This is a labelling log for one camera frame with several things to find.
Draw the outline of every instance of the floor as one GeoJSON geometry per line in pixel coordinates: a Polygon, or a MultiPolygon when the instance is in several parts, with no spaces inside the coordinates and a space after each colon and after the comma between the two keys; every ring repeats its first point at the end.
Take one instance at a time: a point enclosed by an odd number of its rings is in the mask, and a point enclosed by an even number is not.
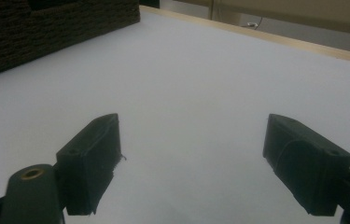
{"type": "MultiPolygon", "coordinates": [[[[161,0],[161,8],[190,16],[208,18],[208,8],[196,6],[192,4],[177,2],[174,0],[161,0]]],[[[350,34],[331,31],[306,25],[295,24],[286,21],[277,21],[267,18],[261,18],[252,15],[242,14],[237,23],[239,26],[248,26],[257,24],[257,29],[262,32],[267,32],[275,35],[283,35],[299,40],[304,40],[320,45],[325,45],[337,49],[350,50],[350,34]]]]}

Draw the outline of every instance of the table edge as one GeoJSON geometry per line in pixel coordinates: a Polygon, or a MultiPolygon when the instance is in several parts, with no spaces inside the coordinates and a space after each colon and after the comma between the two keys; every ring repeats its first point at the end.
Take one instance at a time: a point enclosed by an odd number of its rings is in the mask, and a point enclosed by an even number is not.
{"type": "Polygon", "coordinates": [[[276,44],[281,44],[285,46],[290,46],[295,49],[302,49],[306,51],[310,51],[313,53],[318,53],[326,56],[330,56],[332,58],[337,58],[337,59],[342,59],[342,60],[347,60],[350,61],[350,51],[344,50],[344,49],[335,49],[323,45],[318,45],[314,43],[309,43],[306,41],[301,41],[289,37],[284,37],[280,35],[272,35],[268,33],[264,33],[261,31],[256,31],[256,30],[250,30],[246,29],[243,27],[235,26],[235,25],[230,25],[226,23],[222,23],[219,21],[210,21],[207,19],[202,19],[202,18],[197,18],[197,17],[192,17],[189,15],[184,15],[172,11],[167,11],[163,9],[158,9],[154,7],[145,7],[145,6],[140,6],[141,11],[149,12],[149,13],[154,13],[158,15],[162,15],[165,17],[170,17],[170,18],[175,18],[178,20],[182,21],[189,21],[197,24],[201,24],[204,26],[209,26],[209,27],[215,27],[220,30],[225,30],[233,33],[237,33],[240,35],[248,35],[252,36],[261,40],[266,40],[270,42],[274,42],[276,44]]]}

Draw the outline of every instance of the woven texture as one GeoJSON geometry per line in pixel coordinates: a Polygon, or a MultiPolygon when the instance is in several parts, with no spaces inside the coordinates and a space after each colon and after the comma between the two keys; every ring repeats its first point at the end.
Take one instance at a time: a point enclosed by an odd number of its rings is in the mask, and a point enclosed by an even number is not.
{"type": "Polygon", "coordinates": [[[138,0],[0,0],[0,72],[138,21],[138,0]]]}

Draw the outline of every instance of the dark wicker basket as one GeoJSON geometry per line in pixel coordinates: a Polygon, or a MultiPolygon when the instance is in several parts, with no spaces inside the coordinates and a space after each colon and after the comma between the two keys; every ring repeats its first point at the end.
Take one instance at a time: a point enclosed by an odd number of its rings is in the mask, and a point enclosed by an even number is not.
{"type": "Polygon", "coordinates": [[[0,72],[138,21],[138,0],[0,0],[0,72]]]}

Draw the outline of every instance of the white table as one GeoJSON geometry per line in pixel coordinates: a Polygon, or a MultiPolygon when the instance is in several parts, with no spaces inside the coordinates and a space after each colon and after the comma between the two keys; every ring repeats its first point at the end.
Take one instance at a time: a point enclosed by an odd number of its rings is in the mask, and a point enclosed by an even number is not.
{"type": "Polygon", "coordinates": [[[97,215],[69,224],[339,223],[340,209],[308,216],[262,147],[277,113],[350,152],[350,61],[334,58],[350,53],[151,11],[0,74],[0,197],[13,173],[54,164],[92,119],[116,112],[128,160],[97,215]]]}

